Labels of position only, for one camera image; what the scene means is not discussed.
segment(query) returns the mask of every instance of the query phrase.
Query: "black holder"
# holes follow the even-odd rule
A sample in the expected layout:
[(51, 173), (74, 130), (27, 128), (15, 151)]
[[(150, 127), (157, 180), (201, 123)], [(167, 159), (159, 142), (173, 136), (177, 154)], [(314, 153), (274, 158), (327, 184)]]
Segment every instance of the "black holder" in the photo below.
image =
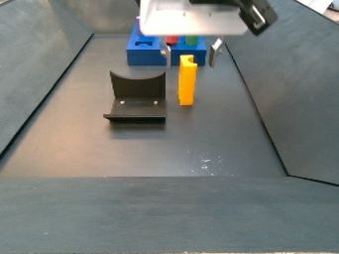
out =
[(113, 71), (114, 102), (103, 117), (119, 122), (166, 121), (166, 72), (143, 79), (129, 78)]

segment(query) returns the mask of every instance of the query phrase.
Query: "lego block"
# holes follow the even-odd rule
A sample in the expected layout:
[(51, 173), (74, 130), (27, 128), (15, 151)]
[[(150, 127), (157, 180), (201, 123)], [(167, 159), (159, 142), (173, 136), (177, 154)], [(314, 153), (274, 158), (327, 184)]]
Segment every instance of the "lego block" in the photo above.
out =
[(178, 45), (178, 42), (179, 42), (179, 36), (169, 36), (169, 37), (166, 38), (166, 44), (167, 44), (169, 46), (175, 46), (175, 45)]
[(186, 45), (187, 46), (198, 46), (199, 45), (199, 37), (198, 36), (187, 36), (186, 37)]
[(133, 28), (126, 51), (129, 65), (166, 65), (161, 39), (139, 34), (138, 23)]
[(197, 46), (190, 46), (186, 44), (186, 37), (181, 37), (179, 42), (175, 46), (171, 47), (171, 65), (181, 64), (181, 56), (182, 55), (194, 55), (195, 63), (198, 66), (206, 65), (206, 57), (207, 57), (207, 45), (205, 41), (205, 37), (199, 36), (199, 43)]
[(181, 56), (178, 95), (182, 106), (194, 105), (197, 89), (198, 64), (194, 55)]

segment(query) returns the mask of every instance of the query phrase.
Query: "yellow rectangular block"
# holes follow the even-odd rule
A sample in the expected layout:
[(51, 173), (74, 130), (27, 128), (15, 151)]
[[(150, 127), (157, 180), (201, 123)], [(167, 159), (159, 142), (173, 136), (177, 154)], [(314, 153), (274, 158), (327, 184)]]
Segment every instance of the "yellow rectangular block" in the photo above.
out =
[(194, 60), (194, 55), (181, 56), (178, 95), (182, 106), (194, 105), (195, 102), (198, 64)]

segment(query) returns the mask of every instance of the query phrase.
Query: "blue block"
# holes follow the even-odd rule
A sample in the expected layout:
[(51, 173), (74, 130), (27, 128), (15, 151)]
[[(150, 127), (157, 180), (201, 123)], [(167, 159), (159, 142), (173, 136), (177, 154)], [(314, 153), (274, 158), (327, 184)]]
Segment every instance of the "blue block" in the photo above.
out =
[(171, 49), (173, 49), (171, 65), (181, 65), (181, 56), (182, 55), (194, 55), (195, 56), (195, 63), (198, 64), (198, 66), (206, 65), (207, 45), (206, 45), (203, 36), (199, 37), (198, 46), (187, 46), (186, 45), (186, 37), (181, 37), (178, 45), (173, 46)]
[(143, 36), (138, 33), (135, 24), (126, 49), (129, 65), (166, 65), (159, 37)]

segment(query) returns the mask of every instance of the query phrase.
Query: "bin floor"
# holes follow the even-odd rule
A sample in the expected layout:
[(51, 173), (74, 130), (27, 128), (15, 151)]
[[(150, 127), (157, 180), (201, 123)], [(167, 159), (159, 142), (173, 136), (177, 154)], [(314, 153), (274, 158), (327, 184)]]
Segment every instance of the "bin floor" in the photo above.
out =
[[(0, 161), (0, 177), (285, 177), (229, 53), (199, 67), (195, 105), (178, 101), (179, 67), (129, 66), (129, 36), (95, 36)], [(167, 70), (166, 124), (111, 124), (110, 71)]]

